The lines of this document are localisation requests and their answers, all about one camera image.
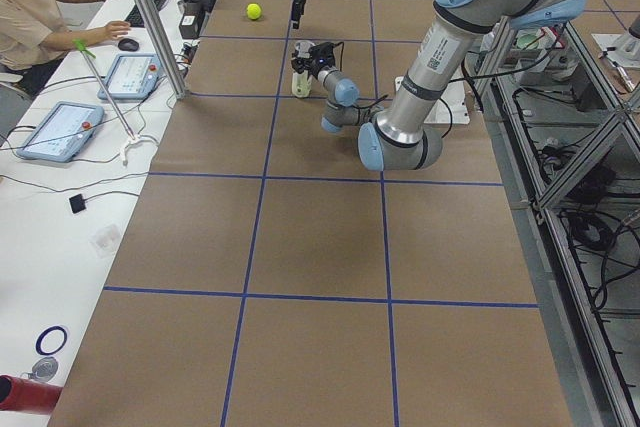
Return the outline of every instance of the beige shirt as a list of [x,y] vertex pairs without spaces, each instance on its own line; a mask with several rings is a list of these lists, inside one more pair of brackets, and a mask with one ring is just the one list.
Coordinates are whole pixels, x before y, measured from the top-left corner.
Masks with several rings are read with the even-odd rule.
[[40,43],[52,32],[67,32],[57,0],[0,0],[0,62],[13,70],[28,69],[66,52]]

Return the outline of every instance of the white desk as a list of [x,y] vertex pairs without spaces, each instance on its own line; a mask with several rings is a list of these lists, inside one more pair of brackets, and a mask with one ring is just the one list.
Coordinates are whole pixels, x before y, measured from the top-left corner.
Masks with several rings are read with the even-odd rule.
[[[160,12],[174,53],[179,53],[183,44],[178,30],[181,15],[177,1],[169,0]],[[90,28],[124,19],[132,6],[133,0],[108,0]],[[140,42],[139,52],[154,51],[145,29],[133,29],[130,37]],[[106,74],[119,53],[115,44],[90,48],[97,56],[95,63],[101,73]],[[72,52],[50,83],[87,75],[91,72],[86,61],[78,52]],[[100,104],[97,91],[97,82],[86,80],[47,89],[33,102],[19,125],[38,124],[60,100]],[[147,123],[142,134],[160,140],[171,115],[172,94],[169,83],[164,81],[142,104],[140,111]],[[106,118],[114,118],[111,106],[102,105]],[[134,105],[120,104],[125,111]],[[127,119],[136,131],[144,125],[138,112],[127,114]],[[14,133],[10,141],[17,147],[27,135]],[[109,159],[118,153],[126,139],[127,134],[116,119],[101,126],[78,157]],[[0,172],[20,180],[65,189],[147,172],[155,151],[155,145],[150,142],[135,146],[129,150],[129,162],[125,167],[119,159],[108,164],[25,161],[4,150],[0,151]],[[20,376],[30,371],[41,357],[35,351],[38,335],[50,326],[63,325],[69,331],[69,339],[55,355],[60,369],[50,383],[65,383],[115,255],[104,255],[104,251],[93,246],[91,238],[110,226],[115,226],[120,235],[124,234],[137,200],[130,195],[106,195],[90,201],[87,210],[73,214],[68,199],[76,193],[82,193],[85,198],[113,190],[139,193],[144,180],[145,176],[142,176],[67,193],[50,193],[6,179],[0,182],[0,212],[4,220],[0,227],[0,374]],[[0,412],[3,427],[41,427],[47,422],[48,416]]]

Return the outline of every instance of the tablet device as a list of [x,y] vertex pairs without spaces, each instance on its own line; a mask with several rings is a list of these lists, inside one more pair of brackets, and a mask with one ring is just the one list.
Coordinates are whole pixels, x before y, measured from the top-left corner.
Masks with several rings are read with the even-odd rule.
[[58,102],[16,154],[23,159],[68,162],[91,138],[103,116],[99,105]]
[[[104,83],[113,100],[139,101],[156,88],[161,74],[162,65],[156,54],[118,54]],[[98,98],[107,100],[102,89]]]

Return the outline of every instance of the tennis ball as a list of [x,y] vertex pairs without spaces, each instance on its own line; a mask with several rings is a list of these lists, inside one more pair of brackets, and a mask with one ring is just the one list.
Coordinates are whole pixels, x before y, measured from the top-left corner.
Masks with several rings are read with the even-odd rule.
[[258,4],[247,5],[247,17],[251,20],[258,20],[262,15],[262,9]]

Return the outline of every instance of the black mouse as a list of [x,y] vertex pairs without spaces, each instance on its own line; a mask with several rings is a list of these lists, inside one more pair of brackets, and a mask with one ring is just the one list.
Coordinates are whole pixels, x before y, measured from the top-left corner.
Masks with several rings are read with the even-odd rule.
[[118,42],[118,48],[120,50],[124,50],[125,52],[135,52],[140,48],[140,44],[137,40],[130,39],[125,37]]

